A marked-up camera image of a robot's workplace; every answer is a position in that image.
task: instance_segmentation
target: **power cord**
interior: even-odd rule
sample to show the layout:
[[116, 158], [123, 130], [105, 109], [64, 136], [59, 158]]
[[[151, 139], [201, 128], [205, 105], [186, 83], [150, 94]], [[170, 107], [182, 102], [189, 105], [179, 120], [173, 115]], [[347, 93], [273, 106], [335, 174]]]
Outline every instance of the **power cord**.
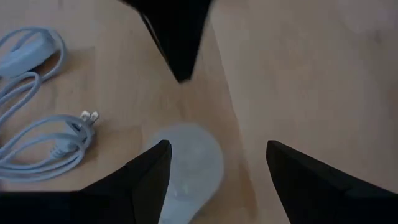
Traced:
[[[0, 106], [21, 93], [29, 91], [0, 116], [0, 127], [37, 93], [42, 82], [55, 76], [66, 61], [67, 48], [65, 43], [59, 33], [52, 29], [25, 27], [12, 31], [0, 39], [0, 47], [9, 38], [21, 32], [27, 32], [27, 34], [23, 35], [11, 51], [0, 60], [0, 76], [9, 79], [9, 83], [0, 91]], [[27, 43], [35, 35], [39, 37]], [[42, 77], [30, 71], [51, 56], [57, 48], [60, 51], [60, 58], [51, 71]], [[21, 84], [27, 78], [34, 78], [34, 81]], [[55, 115], [33, 122], [0, 147], [0, 180], [35, 182], [51, 179], [71, 170], [84, 158], [85, 152], [95, 135], [92, 125], [98, 117], [97, 112], [89, 114], [84, 111], [80, 118], [69, 115]], [[30, 130], [45, 123], [59, 121], [65, 122], [66, 130], [64, 133], [43, 134], [12, 150], [18, 140]], [[48, 158], [34, 164], [15, 164], [12, 162], [18, 153], [34, 144], [48, 140], [55, 140], [55, 147], [49, 152]]]

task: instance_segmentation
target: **wooden floor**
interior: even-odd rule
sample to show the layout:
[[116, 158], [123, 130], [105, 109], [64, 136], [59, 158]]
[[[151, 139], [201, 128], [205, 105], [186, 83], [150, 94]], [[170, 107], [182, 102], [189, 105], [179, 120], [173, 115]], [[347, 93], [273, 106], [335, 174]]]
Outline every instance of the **wooden floor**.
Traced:
[[289, 223], [268, 173], [270, 139], [398, 192], [397, 22], [393, 0], [217, 0], [194, 79], [178, 85], [137, 13], [117, 1], [5, 0], [0, 35], [53, 27], [70, 57], [1, 142], [50, 114], [101, 119], [79, 168], [0, 188], [80, 189], [136, 157], [158, 129], [188, 121], [215, 135], [226, 170], [193, 223]]

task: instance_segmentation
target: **light wood floor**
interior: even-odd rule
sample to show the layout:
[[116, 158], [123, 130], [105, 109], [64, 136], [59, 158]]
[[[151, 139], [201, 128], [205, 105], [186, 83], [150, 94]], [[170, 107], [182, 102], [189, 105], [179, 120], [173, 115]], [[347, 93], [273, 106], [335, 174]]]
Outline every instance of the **light wood floor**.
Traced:
[[0, 188], [80, 189], [136, 157], [159, 128], [189, 121], [215, 135], [226, 169], [194, 223], [289, 223], [268, 173], [270, 139], [398, 192], [397, 21], [393, 0], [217, 0], [194, 79], [178, 85], [137, 13], [117, 1], [5, 0], [0, 35], [53, 27], [70, 58], [1, 142], [50, 114], [101, 119], [79, 168]]

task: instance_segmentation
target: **white power cord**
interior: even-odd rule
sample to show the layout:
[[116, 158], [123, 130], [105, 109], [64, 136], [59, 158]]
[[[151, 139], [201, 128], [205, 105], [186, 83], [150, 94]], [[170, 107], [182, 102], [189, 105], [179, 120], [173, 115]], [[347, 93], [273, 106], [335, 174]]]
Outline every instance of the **white power cord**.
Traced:
[[[0, 127], [37, 93], [42, 82], [55, 76], [60, 71], [66, 59], [67, 48], [65, 43], [61, 36], [52, 29], [26, 27], [12, 31], [0, 39], [0, 47], [10, 37], [20, 32], [27, 32], [27, 34], [23, 35], [12, 50], [0, 59], [0, 77], [10, 79], [9, 83], [0, 91], [0, 106], [21, 93], [29, 91], [0, 116]], [[26, 44], [33, 36], [38, 37]], [[57, 50], [57, 43], [60, 58], [56, 66], [42, 77], [35, 72], [30, 72]], [[27, 78], [34, 78], [34, 81], [21, 84]], [[0, 147], [0, 180], [34, 182], [56, 177], [74, 168], [83, 159], [86, 149], [92, 142], [95, 134], [92, 125], [97, 119], [98, 113], [89, 114], [85, 111], [80, 118], [69, 115], [55, 115], [33, 122]], [[12, 150], [18, 140], [30, 130], [45, 123], [59, 121], [65, 122], [67, 127], [65, 133], [43, 134]], [[18, 153], [34, 144], [48, 140], [55, 140], [55, 147], [50, 151], [48, 158], [35, 164], [15, 164], [12, 162]]]

